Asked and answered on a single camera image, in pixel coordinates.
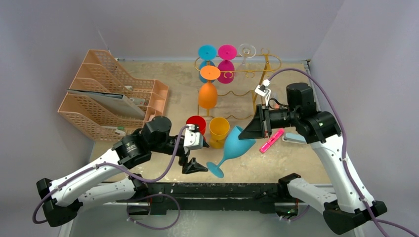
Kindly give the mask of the yellow wine glass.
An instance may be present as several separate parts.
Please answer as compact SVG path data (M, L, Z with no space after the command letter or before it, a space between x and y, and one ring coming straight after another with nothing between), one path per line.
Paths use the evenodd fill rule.
M222 149L230 131L230 123L222 117L213 118L209 124L209 145L214 149Z

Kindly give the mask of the red wine glass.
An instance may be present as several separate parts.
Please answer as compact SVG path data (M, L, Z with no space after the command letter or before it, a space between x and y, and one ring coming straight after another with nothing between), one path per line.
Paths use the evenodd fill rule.
M206 141L205 133L206 133L207 122L202 116L191 116L186 120L186 124L197 125L199 132L202 134L204 140Z

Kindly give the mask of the orange wine glass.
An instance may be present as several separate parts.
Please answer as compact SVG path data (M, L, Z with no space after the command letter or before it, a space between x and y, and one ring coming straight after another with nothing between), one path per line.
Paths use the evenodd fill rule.
M211 65L204 66L200 69L200 75L207 81L204 83L198 93L198 104L205 109L211 109L217 104L217 89L212 81L217 80L221 72L220 70Z

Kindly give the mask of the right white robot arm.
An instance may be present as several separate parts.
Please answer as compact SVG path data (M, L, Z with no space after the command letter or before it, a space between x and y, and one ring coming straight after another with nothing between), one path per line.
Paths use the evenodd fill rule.
M298 82L289 84L286 93L285 109L269 109L258 104L239 139L266 138L273 129L294 127L320 159L335 192L327 193L293 173L279 179L279 198L284 201L296 198L307 203L322 214L327 226L337 235L384 214L386 205L367 191L343 150L343 135L335 117L317 110L313 89Z

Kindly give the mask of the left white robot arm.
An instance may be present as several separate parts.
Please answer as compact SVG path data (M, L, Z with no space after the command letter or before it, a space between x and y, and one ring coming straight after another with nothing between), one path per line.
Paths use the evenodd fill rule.
M148 162L152 153L170 155L170 164L179 159L183 174L206 172L207 168L191 158L192 150L208 147L198 124L184 125L175 136L170 135L172 123L165 116L156 116L143 128L124 136L93 162L62 178L37 181L41 198L32 220L43 211L45 222L58 227L73 220L78 213L112 201L147 198L147 185L159 178L147 179L132 169Z

